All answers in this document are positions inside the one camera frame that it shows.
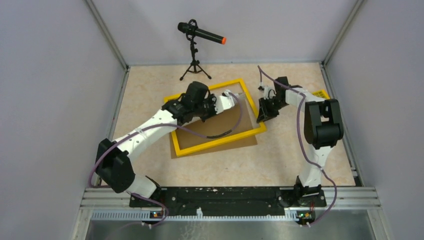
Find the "yellow wooden picture frame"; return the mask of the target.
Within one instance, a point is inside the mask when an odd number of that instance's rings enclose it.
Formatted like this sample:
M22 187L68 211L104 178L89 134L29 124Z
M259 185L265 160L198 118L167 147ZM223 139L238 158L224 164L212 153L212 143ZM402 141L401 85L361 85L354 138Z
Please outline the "yellow wooden picture frame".
M248 87L247 87L247 85L245 84L245 82L242 78L237 78L237 79L234 79L234 80L229 80L229 81L225 81L225 82L222 82L222 83L213 84L213 85L210 85L208 88L209 88L209 90L211 90L212 93L215 93L215 94L220 93L221 91L224 91L224 90L227 90L227 89L234 91L234 92L241 91L242 93L245 93L245 100L247 100L249 102L249 104L251 105L252 110L254 112L255 122L256 122L256 118L258 116L259 110L258 110L257 104L254 103L254 100L253 100L253 98L252 98L252 96L251 96L251 94L248 90ZM203 150L203 149L207 149L207 148L212 147L212 146L218 146L219 145L218 142L214 141L216 139L211 139L211 140L212 140L211 142L208 142L205 145L200 145L198 150ZM183 150L182 152L180 152L178 146L176 146L175 148L176 148L175 153L179 157L186 157L189 154L188 150Z

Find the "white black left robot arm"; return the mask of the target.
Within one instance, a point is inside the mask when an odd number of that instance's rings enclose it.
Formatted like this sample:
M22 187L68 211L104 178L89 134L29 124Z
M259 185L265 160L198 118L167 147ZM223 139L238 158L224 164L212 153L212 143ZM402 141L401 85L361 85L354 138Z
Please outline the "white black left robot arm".
M154 142L194 118L206 120L217 115L218 98L208 86L194 81L186 92L167 101L151 118L126 135L113 141L102 140L97 149L94 173L115 193L141 196L149 207L160 202L158 185L147 176L134 172L133 162Z

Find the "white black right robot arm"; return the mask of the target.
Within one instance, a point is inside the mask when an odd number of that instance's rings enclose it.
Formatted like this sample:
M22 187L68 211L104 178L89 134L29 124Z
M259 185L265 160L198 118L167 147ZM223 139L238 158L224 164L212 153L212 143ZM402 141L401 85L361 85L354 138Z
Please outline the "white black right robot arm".
M299 206L307 206L321 192L322 170L337 142L344 136L340 104L337 99L325 99L310 93L299 85L290 85L286 76L278 77L270 87L259 84L262 92L259 99L257 123L266 122L279 115L280 109L288 105L297 108L296 131L303 127L299 142L306 166L297 176L293 200Z

